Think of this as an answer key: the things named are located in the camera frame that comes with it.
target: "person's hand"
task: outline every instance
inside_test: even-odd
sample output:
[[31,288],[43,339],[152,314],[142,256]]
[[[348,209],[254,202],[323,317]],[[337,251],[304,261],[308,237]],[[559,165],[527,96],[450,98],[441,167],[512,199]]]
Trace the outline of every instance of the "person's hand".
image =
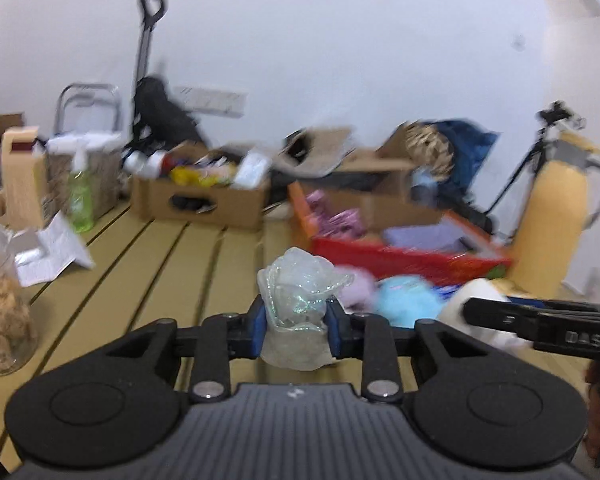
[[589,388],[589,427],[584,444],[588,455],[595,459],[600,453],[600,362],[592,362],[585,374]]

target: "white bottle nozzle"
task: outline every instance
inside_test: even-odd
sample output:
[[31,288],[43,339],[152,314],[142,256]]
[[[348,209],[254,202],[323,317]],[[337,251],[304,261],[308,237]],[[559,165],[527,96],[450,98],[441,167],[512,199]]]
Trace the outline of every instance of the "white bottle nozzle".
[[79,140],[75,147],[74,158],[71,161],[72,173],[81,173],[89,167],[89,159],[87,154],[87,143]]

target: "yellow thermos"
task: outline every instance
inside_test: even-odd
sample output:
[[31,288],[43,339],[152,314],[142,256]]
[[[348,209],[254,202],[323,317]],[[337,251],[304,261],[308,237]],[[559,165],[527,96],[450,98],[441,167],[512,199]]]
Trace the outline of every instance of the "yellow thermos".
[[573,132],[554,142],[555,153],[531,190],[511,246],[514,265],[507,277],[542,299],[555,298],[584,229],[600,217],[588,214],[587,170],[600,170],[590,158],[600,149]]

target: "gray ribbed panel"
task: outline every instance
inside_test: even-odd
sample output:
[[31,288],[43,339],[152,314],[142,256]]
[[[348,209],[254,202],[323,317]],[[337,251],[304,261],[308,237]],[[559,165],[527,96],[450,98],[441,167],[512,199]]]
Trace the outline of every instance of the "gray ribbed panel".
[[[298,390],[302,394],[294,395]],[[347,384],[245,384],[199,405],[150,454],[101,471],[27,463],[13,480],[582,480],[568,465],[493,473],[458,465],[422,443],[392,406],[360,400]]]

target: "metal screw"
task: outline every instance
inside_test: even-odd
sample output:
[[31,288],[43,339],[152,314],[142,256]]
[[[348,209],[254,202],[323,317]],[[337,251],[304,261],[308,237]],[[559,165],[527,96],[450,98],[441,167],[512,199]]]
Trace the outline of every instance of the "metal screw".
[[400,386],[393,381],[379,380],[370,382],[366,386],[366,389],[370,394],[374,394],[378,397],[391,397],[398,393]]
[[224,393],[224,386],[215,381],[201,381],[193,387],[193,393],[203,399],[213,399]]

